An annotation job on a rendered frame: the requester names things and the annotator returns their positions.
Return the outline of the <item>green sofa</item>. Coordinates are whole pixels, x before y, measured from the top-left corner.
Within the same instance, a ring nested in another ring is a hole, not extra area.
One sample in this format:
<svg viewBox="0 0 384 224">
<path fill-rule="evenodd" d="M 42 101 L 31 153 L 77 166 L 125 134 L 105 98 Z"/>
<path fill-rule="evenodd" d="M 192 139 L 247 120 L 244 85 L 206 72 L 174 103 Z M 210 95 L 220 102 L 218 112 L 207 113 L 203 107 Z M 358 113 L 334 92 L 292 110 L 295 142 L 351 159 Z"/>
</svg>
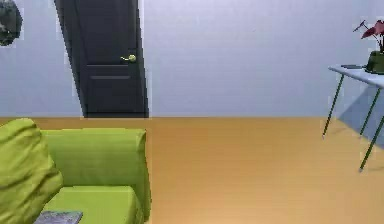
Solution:
<svg viewBox="0 0 384 224">
<path fill-rule="evenodd" d="M 151 212 L 146 131 L 126 128 L 45 130 L 63 187 L 49 211 L 80 211 L 79 224 L 145 224 Z"/>
</svg>

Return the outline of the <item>red-leaved plant in green pot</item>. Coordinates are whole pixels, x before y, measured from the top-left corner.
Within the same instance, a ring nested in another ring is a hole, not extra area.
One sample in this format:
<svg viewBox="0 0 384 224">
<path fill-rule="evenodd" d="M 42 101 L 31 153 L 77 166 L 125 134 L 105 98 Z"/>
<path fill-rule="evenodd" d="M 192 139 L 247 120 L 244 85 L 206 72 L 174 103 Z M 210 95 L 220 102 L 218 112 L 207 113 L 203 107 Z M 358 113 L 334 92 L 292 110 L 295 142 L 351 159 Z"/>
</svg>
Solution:
<svg viewBox="0 0 384 224">
<path fill-rule="evenodd" d="M 365 21 L 362 21 L 355 29 L 354 32 L 364 27 L 366 31 L 362 34 L 361 38 L 365 39 L 373 37 L 379 49 L 370 53 L 368 62 L 364 69 L 366 72 L 376 75 L 384 75 L 384 20 L 377 20 L 372 27 L 368 27 Z"/>
</svg>

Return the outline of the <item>grey book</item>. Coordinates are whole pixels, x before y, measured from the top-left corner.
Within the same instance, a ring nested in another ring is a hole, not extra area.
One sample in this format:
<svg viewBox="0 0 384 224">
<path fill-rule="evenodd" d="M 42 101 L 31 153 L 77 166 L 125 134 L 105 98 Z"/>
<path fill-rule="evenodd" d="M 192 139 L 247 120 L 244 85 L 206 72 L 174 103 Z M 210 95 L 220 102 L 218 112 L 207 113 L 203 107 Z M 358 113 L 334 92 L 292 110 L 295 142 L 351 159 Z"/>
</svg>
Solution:
<svg viewBox="0 0 384 224">
<path fill-rule="evenodd" d="M 80 211 L 43 211 L 33 224 L 79 224 Z"/>
</svg>

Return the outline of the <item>green sofa cushion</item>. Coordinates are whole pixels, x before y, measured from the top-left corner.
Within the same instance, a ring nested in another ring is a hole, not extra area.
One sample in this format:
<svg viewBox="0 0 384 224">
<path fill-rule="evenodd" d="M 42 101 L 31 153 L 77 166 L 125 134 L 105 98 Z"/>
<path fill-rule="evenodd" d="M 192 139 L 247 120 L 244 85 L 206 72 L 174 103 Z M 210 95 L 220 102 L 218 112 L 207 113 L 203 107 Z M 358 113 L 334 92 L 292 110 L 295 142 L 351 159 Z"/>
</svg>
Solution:
<svg viewBox="0 0 384 224">
<path fill-rule="evenodd" d="M 62 186 L 63 176 L 33 120 L 0 126 L 0 224 L 33 224 Z"/>
</svg>

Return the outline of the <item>dark round wall picture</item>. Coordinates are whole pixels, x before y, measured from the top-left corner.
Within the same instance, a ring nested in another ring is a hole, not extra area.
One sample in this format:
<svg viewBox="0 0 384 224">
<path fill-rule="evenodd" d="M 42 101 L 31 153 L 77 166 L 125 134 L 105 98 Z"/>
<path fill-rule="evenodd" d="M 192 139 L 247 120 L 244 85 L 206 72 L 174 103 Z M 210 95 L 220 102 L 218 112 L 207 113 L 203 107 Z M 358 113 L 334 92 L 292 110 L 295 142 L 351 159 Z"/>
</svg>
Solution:
<svg viewBox="0 0 384 224">
<path fill-rule="evenodd" d="M 0 0 L 0 46 L 20 37 L 23 18 L 14 0 Z"/>
</svg>

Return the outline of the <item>white table with green legs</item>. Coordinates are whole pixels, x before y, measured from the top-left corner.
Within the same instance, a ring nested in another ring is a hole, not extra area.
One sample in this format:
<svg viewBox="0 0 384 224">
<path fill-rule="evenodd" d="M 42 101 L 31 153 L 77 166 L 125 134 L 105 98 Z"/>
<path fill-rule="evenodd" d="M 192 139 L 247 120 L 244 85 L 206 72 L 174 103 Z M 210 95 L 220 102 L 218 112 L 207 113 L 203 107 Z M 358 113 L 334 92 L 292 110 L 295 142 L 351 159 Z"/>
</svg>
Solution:
<svg viewBox="0 0 384 224">
<path fill-rule="evenodd" d="M 328 117 L 327 117 L 326 123 L 324 125 L 322 137 L 326 136 L 328 126 L 330 124 L 330 120 L 332 118 L 333 111 L 334 111 L 334 108 L 335 108 L 335 105 L 336 105 L 336 102 L 337 102 L 337 99 L 339 96 L 339 92 L 340 92 L 340 89 L 341 89 L 341 86 L 343 84 L 345 77 L 349 77 L 349 78 L 361 81 L 363 83 L 375 86 L 377 88 L 377 93 L 375 95 L 375 98 L 374 98 L 371 106 L 370 106 L 370 109 L 369 109 L 367 116 L 365 118 L 365 122 L 363 124 L 363 126 L 366 126 L 366 124 L 369 120 L 369 117 L 372 114 L 374 105 L 376 104 L 376 101 L 377 101 L 381 91 L 384 90 L 384 75 L 376 75 L 376 74 L 368 73 L 365 71 L 364 68 L 363 69 L 345 69 L 345 68 L 342 68 L 341 65 L 329 66 L 328 69 L 332 72 L 336 72 L 336 73 L 340 74 L 341 78 L 340 78 L 339 83 L 337 85 L 335 95 L 334 95 L 333 100 L 332 100 L 331 108 L 328 112 Z M 384 127 L 384 115 L 380 119 L 379 125 L 378 125 L 378 127 L 374 133 L 374 136 L 370 142 L 370 145 L 369 145 L 369 147 L 368 147 L 368 149 L 364 155 L 364 158 L 360 164 L 360 167 L 359 167 L 360 172 L 362 172 L 364 170 L 365 165 L 368 161 L 368 158 L 371 155 L 373 146 L 375 145 L 377 138 L 378 138 L 383 127 Z"/>
</svg>

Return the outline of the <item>black room door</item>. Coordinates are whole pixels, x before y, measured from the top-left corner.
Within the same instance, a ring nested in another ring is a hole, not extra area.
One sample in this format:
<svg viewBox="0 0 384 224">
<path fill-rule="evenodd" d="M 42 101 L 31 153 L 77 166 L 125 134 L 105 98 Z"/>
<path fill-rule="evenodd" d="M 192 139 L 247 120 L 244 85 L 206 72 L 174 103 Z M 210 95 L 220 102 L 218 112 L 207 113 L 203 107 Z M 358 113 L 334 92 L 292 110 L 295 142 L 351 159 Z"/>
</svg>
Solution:
<svg viewBox="0 0 384 224">
<path fill-rule="evenodd" d="M 138 0 L 54 0 L 86 118 L 149 116 Z M 134 63 L 121 56 L 135 55 Z"/>
</svg>

